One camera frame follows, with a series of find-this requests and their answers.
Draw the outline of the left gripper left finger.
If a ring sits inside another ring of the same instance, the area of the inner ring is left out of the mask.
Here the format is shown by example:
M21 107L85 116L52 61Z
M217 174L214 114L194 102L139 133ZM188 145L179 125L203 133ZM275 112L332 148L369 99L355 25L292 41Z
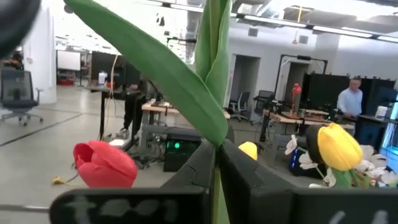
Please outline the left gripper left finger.
M76 189L51 204L51 224L211 224L215 148L203 141L161 187Z

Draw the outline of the white whiteboard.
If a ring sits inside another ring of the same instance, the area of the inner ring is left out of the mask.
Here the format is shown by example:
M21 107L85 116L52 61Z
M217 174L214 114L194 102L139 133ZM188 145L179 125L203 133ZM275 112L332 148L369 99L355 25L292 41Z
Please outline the white whiteboard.
M57 68L64 70L81 70L81 53L65 50L57 51Z

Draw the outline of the pink tulip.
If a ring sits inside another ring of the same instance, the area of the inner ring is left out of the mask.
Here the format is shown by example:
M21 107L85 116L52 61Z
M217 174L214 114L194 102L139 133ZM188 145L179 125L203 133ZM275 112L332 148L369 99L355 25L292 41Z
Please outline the pink tulip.
M41 0L0 0L0 58L9 55L29 33Z

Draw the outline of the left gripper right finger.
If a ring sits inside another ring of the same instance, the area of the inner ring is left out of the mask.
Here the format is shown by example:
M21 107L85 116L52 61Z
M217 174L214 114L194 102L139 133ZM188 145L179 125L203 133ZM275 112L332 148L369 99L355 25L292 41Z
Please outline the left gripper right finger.
M398 224L398 190L294 187L231 141L220 150L231 224Z

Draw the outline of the white wipes canister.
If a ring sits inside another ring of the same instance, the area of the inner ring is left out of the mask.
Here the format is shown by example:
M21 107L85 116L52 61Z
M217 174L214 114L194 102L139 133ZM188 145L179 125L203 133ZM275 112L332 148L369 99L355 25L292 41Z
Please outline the white wipes canister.
M386 117L387 111L388 111L387 106L378 106L375 114L376 119L384 119Z

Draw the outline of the white round column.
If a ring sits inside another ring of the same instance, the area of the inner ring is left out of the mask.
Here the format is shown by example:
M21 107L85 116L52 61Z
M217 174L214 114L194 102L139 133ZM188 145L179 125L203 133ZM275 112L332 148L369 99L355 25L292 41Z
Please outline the white round column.
M22 44L24 68L31 73L34 89L40 89L40 103L57 101L55 35L50 7L41 5L34 25Z

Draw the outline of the orange yellow artificial tulip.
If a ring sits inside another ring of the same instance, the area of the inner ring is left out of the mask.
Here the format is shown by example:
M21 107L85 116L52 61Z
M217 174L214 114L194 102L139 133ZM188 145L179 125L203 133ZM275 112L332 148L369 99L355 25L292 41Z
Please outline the orange yellow artificial tulip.
M255 161L257 160L257 145L255 143L246 141L241 145L239 145L238 148L243 152L245 152L249 157L251 157Z

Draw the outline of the black standing desk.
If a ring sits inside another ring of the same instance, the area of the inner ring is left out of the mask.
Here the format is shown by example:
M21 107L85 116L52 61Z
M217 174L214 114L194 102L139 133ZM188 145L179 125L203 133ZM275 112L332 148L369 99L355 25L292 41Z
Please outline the black standing desk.
M120 88L118 89L112 89L112 88L106 88L106 87L101 87L101 86L91 86L88 87L88 89L92 92L100 92L101 93L101 106L100 106L100 123L99 123L99 135L98 139L103 140L104 138L104 130L106 127L106 108L107 106L110 105L111 102L114 102L115 100L125 100L128 96L128 93L126 90L122 90ZM135 132L134 132L134 125L137 123L136 122L136 115L137 115L137 108L138 108L138 91L132 91L131 95L134 95L134 104L133 104L133 114L132 114L132 133L131 133L131 142L133 144L137 144L139 138L135 137Z

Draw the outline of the white blossom flower spray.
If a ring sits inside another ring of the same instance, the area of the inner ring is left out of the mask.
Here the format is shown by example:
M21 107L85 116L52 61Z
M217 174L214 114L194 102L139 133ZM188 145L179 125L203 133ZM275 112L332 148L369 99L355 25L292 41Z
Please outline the white blossom flower spray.
M361 188L391 188L398 189L398 174L387 168L386 157L375 153L372 146L362 145L363 159L354 169L354 177ZM336 178L330 168L322 171L321 165L314 163L307 150L298 146L295 135L290 136L285 154L292 155L291 167L300 167L304 171L314 171L316 177L322 178L322 184L310 184L310 188L331 188L336 185Z

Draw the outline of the person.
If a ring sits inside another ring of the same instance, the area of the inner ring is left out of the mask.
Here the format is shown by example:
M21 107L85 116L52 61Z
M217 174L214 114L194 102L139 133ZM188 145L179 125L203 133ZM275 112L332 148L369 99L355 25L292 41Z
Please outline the person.
M360 78L352 78L349 87L338 95L337 108L349 117L357 117L362 113L363 92Z
M126 89L126 93L124 123L121 131L127 133L132 125L131 136L134 140L138 140L138 131L142 123L142 105L155 98L156 88L149 79L141 76L139 83L131 84Z

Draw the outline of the black computer with green light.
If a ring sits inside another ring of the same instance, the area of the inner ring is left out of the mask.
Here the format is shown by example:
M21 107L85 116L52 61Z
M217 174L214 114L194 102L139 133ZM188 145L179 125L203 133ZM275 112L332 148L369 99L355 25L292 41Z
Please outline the black computer with green light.
M164 172L177 172L201 144L201 137L181 129L167 131Z

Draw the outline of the black monitor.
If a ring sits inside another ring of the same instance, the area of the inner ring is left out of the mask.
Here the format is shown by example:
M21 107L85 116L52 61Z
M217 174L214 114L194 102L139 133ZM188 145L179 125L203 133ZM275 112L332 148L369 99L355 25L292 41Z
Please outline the black monitor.
M105 82L111 83L111 72L114 72L113 87L127 88L140 81L140 71L122 55L107 54L104 52L92 52L91 54L91 83L99 84L99 74L107 74Z

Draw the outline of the red artificial tulip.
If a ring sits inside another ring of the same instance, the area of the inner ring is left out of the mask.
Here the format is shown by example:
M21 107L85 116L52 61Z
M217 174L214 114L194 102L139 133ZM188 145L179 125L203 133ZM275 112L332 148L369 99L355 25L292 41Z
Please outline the red artificial tulip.
M223 103L228 81L231 0L206 0L195 69L168 47L95 0L65 0L75 14L133 62L217 152L227 137Z
M90 188L131 188L137 177L134 160L104 141L76 144L73 157L78 175Z

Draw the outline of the wooden workbench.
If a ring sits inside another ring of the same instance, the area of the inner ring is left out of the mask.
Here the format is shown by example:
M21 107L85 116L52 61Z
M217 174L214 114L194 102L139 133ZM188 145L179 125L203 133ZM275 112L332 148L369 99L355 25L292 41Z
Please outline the wooden workbench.
M230 115L226 112L220 112L216 111L215 114L209 114L209 113L204 113L203 110L199 110L199 112L192 111L192 110L184 110L183 112L180 112L178 109L170 107L170 106L158 106L158 105L153 105L150 103L145 103L142 106L142 109L144 111L154 111L154 112L168 112L168 113L173 113L173 114L181 114L185 118L210 118L210 119L216 119L216 118L224 118L224 119L230 119Z

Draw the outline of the grey office chair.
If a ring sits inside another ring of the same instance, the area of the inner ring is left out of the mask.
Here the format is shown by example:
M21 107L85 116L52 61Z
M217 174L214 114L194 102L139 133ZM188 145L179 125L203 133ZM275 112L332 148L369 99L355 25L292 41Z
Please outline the grey office chair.
M36 98L34 98L34 87L29 71L3 68L0 71L0 107L10 113L3 114L0 122L17 118L22 126L27 126L31 117L35 117L39 119L39 123L43 123L42 116L29 113L40 103L40 93L43 90L40 88L35 90Z

